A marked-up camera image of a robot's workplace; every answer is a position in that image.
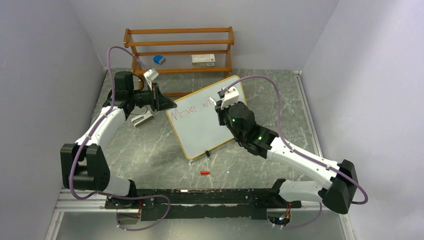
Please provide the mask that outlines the yellow framed whiteboard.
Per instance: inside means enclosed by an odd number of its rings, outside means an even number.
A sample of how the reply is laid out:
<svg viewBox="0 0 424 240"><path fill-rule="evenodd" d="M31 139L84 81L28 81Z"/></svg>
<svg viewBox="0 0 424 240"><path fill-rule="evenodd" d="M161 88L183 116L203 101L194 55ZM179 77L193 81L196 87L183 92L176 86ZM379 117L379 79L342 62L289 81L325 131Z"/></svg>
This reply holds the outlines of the yellow framed whiteboard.
<svg viewBox="0 0 424 240"><path fill-rule="evenodd" d="M189 160L210 151L234 137L226 126L220 126L215 105L218 92L237 81L232 75L175 101L176 108L166 111L185 157Z"/></svg>

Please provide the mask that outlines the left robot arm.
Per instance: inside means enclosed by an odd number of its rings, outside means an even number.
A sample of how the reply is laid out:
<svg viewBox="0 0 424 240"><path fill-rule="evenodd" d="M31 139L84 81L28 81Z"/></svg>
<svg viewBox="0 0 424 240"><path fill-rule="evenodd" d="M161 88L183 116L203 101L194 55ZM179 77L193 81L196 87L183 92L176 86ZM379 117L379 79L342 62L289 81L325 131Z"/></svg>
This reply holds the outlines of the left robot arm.
<svg viewBox="0 0 424 240"><path fill-rule="evenodd" d="M156 112L177 107L154 82L158 75L153 68L147 70L141 77L147 83L147 89L143 90L134 88L134 73L117 72L111 78L111 91L95 122L74 143L61 147L63 185L76 199L85 200L101 194L117 198L126 208L138 203L139 194L134 181L111 174L103 149L136 107L149 106Z"/></svg>

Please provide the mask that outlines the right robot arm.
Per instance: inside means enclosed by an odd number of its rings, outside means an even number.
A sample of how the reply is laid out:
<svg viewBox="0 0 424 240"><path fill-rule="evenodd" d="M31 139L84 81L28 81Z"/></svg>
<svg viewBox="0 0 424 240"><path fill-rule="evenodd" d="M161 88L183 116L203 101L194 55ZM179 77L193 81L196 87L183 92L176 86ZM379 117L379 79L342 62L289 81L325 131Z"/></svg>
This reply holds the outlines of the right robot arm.
<svg viewBox="0 0 424 240"><path fill-rule="evenodd" d="M351 161L320 158L282 140L277 132L257 124L253 111L241 101L223 107L219 100L215 111L219 125L229 129L240 147L254 156L290 166L311 179L285 180L277 184L269 197L275 207L282 207L287 202L308 201L322 203L338 214L348 213L358 189L357 173Z"/></svg>

